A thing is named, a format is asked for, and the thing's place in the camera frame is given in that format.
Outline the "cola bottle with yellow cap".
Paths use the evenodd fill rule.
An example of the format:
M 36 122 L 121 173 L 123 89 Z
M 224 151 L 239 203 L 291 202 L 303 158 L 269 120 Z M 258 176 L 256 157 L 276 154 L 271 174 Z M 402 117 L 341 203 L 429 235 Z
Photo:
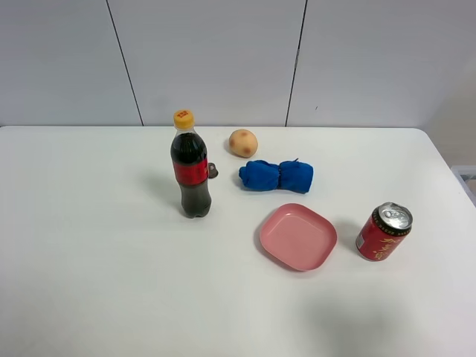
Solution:
M 181 206 L 190 218 L 204 217 L 212 203 L 208 189 L 208 151 L 195 130 L 193 113 L 180 109 L 173 115 L 176 136 L 170 155 L 176 181 L 181 190 Z

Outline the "small dark brown object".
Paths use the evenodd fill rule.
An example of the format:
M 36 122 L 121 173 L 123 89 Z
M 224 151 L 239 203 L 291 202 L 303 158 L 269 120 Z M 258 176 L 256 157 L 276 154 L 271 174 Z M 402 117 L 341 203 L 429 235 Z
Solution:
M 214 179 L 219 175 L 219 171 L 216 168 L 216 165 L 214 163 L 209 163 L 208 164 L 208 178 L 209 179 Z

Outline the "rolled blue cloth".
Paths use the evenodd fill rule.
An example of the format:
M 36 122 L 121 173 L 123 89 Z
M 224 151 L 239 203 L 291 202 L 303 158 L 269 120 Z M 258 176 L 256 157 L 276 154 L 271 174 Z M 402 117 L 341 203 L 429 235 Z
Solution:
M 255 191 L 287 190 L 308 193 L 313 176 L 313 167 L 297 160 L 279 164 L 264 160 L 249 161 L 239 169 L 243 186 Z

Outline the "tan potato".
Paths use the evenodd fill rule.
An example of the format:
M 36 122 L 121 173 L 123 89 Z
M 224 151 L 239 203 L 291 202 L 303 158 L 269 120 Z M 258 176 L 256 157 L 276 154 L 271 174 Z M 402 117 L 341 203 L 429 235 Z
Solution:
M 253 132 L 238 129 L 231 133 L 228 146 L 234 155 L 250 158 L 257 152 L 258 140 Z

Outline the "pink square plate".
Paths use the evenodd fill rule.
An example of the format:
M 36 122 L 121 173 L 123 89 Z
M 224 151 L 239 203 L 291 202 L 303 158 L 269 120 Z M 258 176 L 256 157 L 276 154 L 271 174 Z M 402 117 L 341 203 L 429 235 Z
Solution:
M 295 271 L 319 268 L 337 244 L 337 232 L 324 217 L 307 207 L 288 203 L 263 223 L 259 233 L 264 251 Z

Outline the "red drink can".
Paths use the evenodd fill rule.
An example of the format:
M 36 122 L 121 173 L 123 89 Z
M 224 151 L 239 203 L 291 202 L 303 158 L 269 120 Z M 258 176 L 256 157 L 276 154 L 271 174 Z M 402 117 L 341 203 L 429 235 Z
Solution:
M 412 224 L 413 216 L 406 207 L 385 202 L 373 210 L 356 238 L 356 247 L 367 260 L 385 260 L 409 235 Z

